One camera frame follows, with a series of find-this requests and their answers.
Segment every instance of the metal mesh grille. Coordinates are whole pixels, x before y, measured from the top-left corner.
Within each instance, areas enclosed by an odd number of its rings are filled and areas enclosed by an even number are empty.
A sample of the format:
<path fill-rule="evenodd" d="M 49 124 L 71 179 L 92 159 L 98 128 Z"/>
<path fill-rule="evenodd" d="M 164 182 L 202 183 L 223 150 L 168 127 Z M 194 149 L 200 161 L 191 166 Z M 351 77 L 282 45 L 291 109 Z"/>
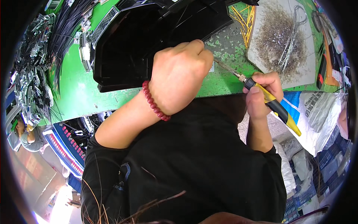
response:
<path fill-rule="evenodd" d="M 102 21 L 98 24 L 96 29 L 91 35 L 91 41 L 93 44 L 93 48 L 96 47 L 97 41 L 101 37 L 102 33 L 106 30 L 109 23 L 114 19 L 119 13 L 119 10 L 116 7 L 112 7 L 109 12 L 105 15 L 105 17 L 102 19 Z"/>

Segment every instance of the fingernail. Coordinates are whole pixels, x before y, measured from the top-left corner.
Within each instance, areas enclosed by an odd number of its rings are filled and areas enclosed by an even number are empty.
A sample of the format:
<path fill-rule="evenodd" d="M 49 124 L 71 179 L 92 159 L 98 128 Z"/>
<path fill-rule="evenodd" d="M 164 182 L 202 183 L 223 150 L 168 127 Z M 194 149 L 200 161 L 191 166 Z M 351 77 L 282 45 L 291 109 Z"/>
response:
<path fill-rule="evenodd" d="M 251 87 L 250 92 L 251 92 L 251 93 L 260 92 L 260 88 L 258 88 L 258 87 L 256 87 L 256 86 L 253 86 L 253 87 Z"/>

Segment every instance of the grey shirt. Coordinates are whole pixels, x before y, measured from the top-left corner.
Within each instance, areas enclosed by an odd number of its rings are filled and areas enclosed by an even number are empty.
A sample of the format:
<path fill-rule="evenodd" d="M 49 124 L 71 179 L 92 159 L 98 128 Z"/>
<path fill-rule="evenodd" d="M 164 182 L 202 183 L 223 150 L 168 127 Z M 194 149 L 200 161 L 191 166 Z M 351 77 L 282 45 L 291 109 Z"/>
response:
<path fill-rule="evenodd" d="M 42 128 L 36 127 L 33 132 L 35 135 L 35 141 L 33 143 L 27 141 L 27 136 L 29 135 L 27 131 L 21 135 L 20 142 L 27 151 L 37 152 L 46 144 L 46 139 L 42 134 Z"/>

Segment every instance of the sleeve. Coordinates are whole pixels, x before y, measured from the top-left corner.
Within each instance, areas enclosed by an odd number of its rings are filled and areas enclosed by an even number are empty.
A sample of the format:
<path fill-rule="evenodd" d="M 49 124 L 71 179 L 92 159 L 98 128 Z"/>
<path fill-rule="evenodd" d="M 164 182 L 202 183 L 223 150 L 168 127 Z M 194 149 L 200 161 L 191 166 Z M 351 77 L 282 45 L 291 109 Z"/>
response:
<path fill-rule="evenodd" d="M 271 176 L 274 182 L 276 183 L 276 190 L 278 193 L 278 198 L 277 198 L 278 211 L 277 211 L 276 221 L 280 222 L 280 220 L 284 218 L 284 213 L 286 209 L 286 198 L 287 198 L 286 188 L 281 173 L 281 156 L 278 153 L 276 153 L 275 146 L 273 146 L 270 151 L 264 153 L 263 156 L 266 158 Z"/>
<path fill-rule="evenodd" d="M 27 135 L 28 133 L 27 132 L 24 132 L 21 137 L 20 137 L 20 142 L 22 145 L 28 145 L 28 141 L 27 141 Z"/>
<path fill-rule="evenodd" d="M 40 151 L 41 147 L 43 146 L 41 143 L 34 141 L 33 143 L 29 143 L 27 141 L 27 136 L 29 134 L 27 132 L 24 132 L 20 137 L 20 143 L 21 145 L 29 152 L 37 152 Z"/>
<path fill-rule="evenodd" d="M 111 149 L 101 146 L 94 136 L 89 140 L 81 184 L 83 223 L 97 223 L 100 215 L 102 223 L 106 223 L 103 206 L 106 208 L 109 220 L 110 218 L 114 220 L 118 218 L 115 216 L 126 212 L 127 208 L 123 206 L 125 204 L 124 192 L 119 192 L 114 186 L 119 182 L 120 166 L 127 154 L 128 150 L 126 149 Z"/>

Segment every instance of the left hand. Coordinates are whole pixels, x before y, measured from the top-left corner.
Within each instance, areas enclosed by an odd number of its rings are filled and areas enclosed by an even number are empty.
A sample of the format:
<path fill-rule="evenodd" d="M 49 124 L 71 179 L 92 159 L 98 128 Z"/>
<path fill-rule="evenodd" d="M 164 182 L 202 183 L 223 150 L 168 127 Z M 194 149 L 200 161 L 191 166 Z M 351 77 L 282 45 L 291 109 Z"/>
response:
<path fill-rule="evenodd" d="M 266 74 L 254 72 L 252 74 L 252 80 L 274 95 L 278 102 L 281 102 L 284 97 L 284 93 L 282 91 L 281 80 L 277 72 L 269 72 Z M 242 91 L 247 93 L 246 105 L 250 118 L 253 120 L 267 119 L 267 115 L 271 112 L 271 110 L 265 105 L 262 90 L 259 87 L 253 86 L 250 91 L 248 91 L 245 87 Z"/>

